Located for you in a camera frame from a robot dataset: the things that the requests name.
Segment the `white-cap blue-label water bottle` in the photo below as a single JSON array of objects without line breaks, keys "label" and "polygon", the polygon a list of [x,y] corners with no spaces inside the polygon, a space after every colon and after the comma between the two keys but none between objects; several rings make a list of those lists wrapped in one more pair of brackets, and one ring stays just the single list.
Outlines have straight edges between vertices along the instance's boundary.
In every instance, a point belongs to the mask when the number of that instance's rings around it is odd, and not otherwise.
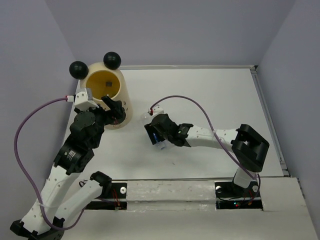
[{"label": "white-cap blue-label water bottle", "polygon": [[163,141],[159,141],[158,140],[158,137],[155,133],[153,133],[153,138],[154,138],[154,141],[155,141],[155,146],[160,149],[160,150],[163,150],[166,148],[166,144],[163,142]]}]

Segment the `clear blue-label bottle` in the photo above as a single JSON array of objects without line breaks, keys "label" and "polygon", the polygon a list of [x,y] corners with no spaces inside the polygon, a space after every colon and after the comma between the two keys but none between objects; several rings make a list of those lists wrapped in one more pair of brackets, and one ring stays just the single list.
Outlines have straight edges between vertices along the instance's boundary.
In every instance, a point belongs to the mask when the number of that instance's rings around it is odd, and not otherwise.
[{"label": "clear blue-label bottle", "polygon": [[150,115],[149,112],[144,112],[141,116],[140,116],[140,120],[143,126],[148,125],[151,123],[153,119],[153,116]]}]

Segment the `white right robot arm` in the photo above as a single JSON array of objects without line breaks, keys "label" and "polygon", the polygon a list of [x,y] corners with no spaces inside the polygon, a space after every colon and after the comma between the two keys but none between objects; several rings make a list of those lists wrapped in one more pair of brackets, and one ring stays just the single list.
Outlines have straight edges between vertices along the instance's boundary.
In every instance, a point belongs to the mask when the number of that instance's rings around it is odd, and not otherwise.
[{"label": "white right robot arm", "polygon": [[144,128],[153,145],[168,141],[176,147],[222,149],[238,165],[230,190],[242,196],[263,170],[269,142],[248,124],[236,129],[212,130],[191,123],[176,124],[168,114],[159,113]]}]

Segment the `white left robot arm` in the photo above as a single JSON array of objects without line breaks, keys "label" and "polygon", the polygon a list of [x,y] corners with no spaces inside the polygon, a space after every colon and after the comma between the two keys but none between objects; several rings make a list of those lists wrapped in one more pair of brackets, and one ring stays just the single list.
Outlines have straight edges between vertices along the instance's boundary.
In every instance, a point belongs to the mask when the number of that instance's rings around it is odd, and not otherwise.
[{"label": "white left robot arm", "polygon": [[[112,179],[97,171],[78,192],[64,201],[71,185],[94,157],[94,149],[100,145],[105,126],[118,124],[127,116],[122,101],[112,100],[107,95],[101,100],[108,106],[108,110],[87,96],[76,94],[57,98],[33,110],[19,125],[14,136],[14,155],[33,187],[36,201],[22,219],[11,224],[10,230],[17,236],[28,240],[60,240],[65,231],[77,225],[92,200],[110,194]],[[18,139],[23,126],[35,113],[61,101],[73,102],[76,116],[70,125],[69,136],[53,160],[49,177],[42,190],[39,190],[20,159]]]}]

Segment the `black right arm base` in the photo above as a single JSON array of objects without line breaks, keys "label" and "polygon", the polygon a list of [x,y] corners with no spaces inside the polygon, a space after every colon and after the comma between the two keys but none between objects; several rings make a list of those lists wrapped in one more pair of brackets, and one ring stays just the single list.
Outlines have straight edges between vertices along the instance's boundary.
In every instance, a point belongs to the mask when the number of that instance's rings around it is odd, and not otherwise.
[{"label": "black right arm base", "polygon": [[241,188],[232,181],[218,181],[214,184],[217,210],[263,209],[257,181],[252,181],[248,188]]}]

